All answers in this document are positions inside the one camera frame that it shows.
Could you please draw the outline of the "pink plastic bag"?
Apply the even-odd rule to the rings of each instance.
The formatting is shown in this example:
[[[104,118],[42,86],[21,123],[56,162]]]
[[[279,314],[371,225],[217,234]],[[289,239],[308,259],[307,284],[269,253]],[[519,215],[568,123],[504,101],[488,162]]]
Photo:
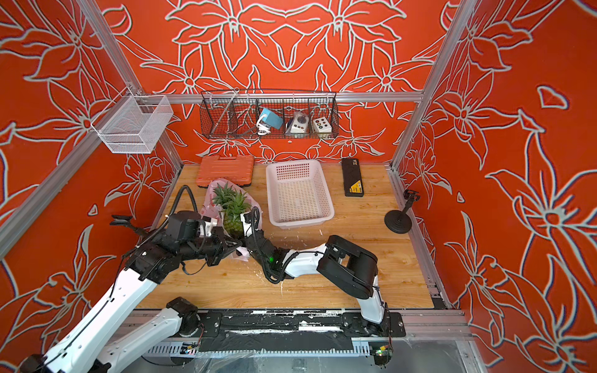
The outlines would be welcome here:
[[[261,262],[263,257],[253,241],[253,233],[262,228],[261,213],[259,204],[234,183],[211,182],[201,210],[209,237],[200,252],[208,265],[215,266],[227,256]]]

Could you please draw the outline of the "white perforated plastic basket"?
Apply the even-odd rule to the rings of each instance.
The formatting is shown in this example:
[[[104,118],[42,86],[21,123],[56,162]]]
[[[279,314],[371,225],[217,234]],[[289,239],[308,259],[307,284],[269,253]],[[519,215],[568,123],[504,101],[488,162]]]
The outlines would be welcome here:
[[[269,219],[278,228],[321,225],[335,216],[323,168],[316,160],[270,164],[266,183]]]

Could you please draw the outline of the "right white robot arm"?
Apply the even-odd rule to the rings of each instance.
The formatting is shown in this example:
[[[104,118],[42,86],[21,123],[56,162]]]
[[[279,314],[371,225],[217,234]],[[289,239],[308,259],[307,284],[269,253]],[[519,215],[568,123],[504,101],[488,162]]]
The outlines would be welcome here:
[[[250,233],[243,242],[270,283],[319,274],[357,300],[364,320],[382,323],[386,305],[379,290],[378,258],[374,253],[337,235],[307,250],[278,248],[261,230]]]

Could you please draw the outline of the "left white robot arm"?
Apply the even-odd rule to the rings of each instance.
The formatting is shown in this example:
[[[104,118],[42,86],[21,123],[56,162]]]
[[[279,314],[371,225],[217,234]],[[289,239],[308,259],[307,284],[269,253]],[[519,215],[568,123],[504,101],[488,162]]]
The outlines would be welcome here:
[[[168,235],[145,234],[104,296],[84,318],[44,355],[34,354],[21,372],[120,372],[157,343],[174,334],[192,335],[201,325],[197,308],[183,298],[114,345],[109,340],[136,306],[180,265],[204,260],[214,266],[241,242],[222,228]]]

